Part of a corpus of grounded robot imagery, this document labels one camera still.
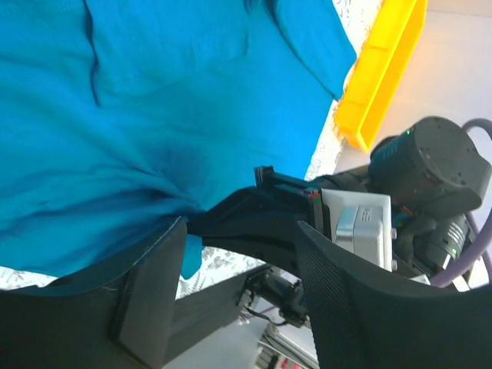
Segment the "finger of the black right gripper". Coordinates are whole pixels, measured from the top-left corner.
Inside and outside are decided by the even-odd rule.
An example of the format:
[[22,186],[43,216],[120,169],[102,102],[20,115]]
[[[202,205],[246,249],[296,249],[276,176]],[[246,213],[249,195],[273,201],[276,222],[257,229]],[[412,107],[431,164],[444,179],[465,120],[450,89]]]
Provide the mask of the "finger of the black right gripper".
[[298,222],[323,231],[321,190],[292,185],[249,187],[188,222],[188,233],[204,246],[257,258],[281,269],[297,269]]

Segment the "blue t shirt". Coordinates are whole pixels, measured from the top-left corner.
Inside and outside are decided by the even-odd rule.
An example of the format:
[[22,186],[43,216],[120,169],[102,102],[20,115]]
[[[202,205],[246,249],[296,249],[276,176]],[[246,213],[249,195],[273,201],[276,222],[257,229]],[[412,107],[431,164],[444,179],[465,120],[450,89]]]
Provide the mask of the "blue t shirt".
[[330,1],[3,1],[1,264],[62,277],[271,165],[356,59]]

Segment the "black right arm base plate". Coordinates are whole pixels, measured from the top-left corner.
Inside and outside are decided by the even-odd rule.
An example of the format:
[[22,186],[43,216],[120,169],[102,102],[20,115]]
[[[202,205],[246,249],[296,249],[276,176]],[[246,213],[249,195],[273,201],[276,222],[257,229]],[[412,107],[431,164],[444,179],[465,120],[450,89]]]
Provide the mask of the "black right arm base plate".
[[238,299],[241,323],[257,317],[273,327],[311,327],[303,284],[285,275],[269,268],[247,277]]

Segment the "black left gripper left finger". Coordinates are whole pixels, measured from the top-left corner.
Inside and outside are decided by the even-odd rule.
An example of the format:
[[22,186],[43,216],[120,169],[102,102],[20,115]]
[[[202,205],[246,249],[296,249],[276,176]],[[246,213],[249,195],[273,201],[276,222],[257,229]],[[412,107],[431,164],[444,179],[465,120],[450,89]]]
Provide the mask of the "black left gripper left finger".
[[52,282],[1,293],[3,368],[160,368],[185,221]]

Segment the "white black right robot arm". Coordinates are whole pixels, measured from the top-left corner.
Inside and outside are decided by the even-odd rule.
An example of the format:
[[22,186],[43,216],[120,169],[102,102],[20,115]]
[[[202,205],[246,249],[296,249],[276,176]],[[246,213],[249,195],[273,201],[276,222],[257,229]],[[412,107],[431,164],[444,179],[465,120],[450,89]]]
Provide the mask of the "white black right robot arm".
[[479,208],[491,179],[490,163],[463,126],[437,116],[421,119],[381,141],[367,165],[311,181],[255,169],[256,184],[225,198],[188,223],[204,244],[235,251],[290,272],[294,226],[303,221],[358,257],[381,268],[397,262],[444,287],[485,252],[491,226],[477,231]]

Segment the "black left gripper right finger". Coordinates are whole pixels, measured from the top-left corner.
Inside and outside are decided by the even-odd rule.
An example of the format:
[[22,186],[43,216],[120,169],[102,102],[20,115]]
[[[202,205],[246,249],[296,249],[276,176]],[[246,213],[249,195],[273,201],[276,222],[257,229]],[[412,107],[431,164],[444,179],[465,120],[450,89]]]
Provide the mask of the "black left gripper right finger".
[[489,368],[491,289],[385,271],[298,223],[298,267],[322,368]]

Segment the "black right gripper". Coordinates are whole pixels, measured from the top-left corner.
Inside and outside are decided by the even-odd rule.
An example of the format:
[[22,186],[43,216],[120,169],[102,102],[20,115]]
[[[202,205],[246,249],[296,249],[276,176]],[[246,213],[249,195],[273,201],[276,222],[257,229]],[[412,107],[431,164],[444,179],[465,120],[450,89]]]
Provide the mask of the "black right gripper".
[[464,214],[443,221],[400,213],[392,218],[396,231],[393,258],[397,273],[405,277],[433,277],[462,255],[476,238]]

